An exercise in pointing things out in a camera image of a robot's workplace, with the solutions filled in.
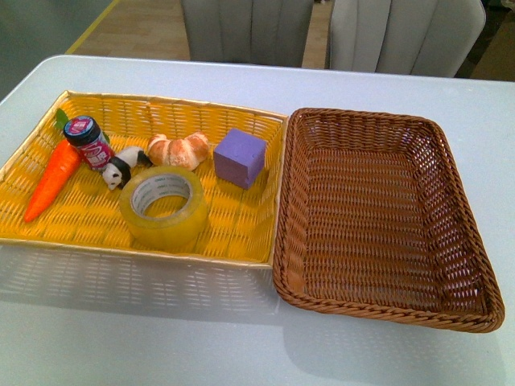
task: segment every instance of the floor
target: floor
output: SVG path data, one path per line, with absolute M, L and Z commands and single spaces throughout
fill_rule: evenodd
M 315 2 L 304 68 L 324 66 L 331 6 Z M 487 7 L 483 34 L 458 77 L 471 76 L 505 15 Z M 0 0 L 0 50 L 0 100 L 50 55 L 189 60 L 179 0 Z

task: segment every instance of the brown wicker basket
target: brown wicker basket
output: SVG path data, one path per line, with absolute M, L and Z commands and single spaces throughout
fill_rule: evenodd
M 292 115 L 274 284 L 328 314 L 468 332 L 505 316 L 447 140 L 421 117 Z

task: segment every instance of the clear packing tape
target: clear packing tape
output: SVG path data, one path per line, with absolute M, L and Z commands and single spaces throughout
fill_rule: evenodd
M 146 214 L 152 203 L 173 195 L 187 200 L 178 211 L 164 217 Z M 119 205 L 134 238 L 162 251 L 173 251 L 195 239 L 208 218 L 199 178 L 177 166 L 155 166 L 134 176 L 123 188 Z

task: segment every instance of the orange toy carrot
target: orange toy carrot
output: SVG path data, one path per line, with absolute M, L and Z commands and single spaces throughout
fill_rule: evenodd
M 79 166 L 80 155 L 75 148 L 66 139 L 59 142 L 29 201 L 23 217 L 26 223 L 31 222 L 54 202 Z

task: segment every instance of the yellow woven tray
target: yellow woven tray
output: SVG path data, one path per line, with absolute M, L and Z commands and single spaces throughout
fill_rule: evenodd
M 69 117 L 89 115 L 109 135 L 115 151 L 146 148 L 156 133 L 184 138 L 202 130 L 211 156 L 195 171 L 208 202 L 208 226 L 194 245 L 153 250 L 130 235 L 118 210 L 121 190 L 109 191 L 101 175 L 81 165 L 56 201 L 29 224 L 23 213 L 52 149 L 64 138 L 54 127 L 58 108 Z M 287 116 L 276 113 L 152 96 L 64 92 L 0 170 L 0 239 L 40 248 L 98 250 L 137 257 L 215 261 L 270 267 L 277 221 Z M 265 169 L 247 191 L 215 176 L 212 150 L 232 128 L 267 141 Z M 133 175 L 141 171 L 137 166 Z

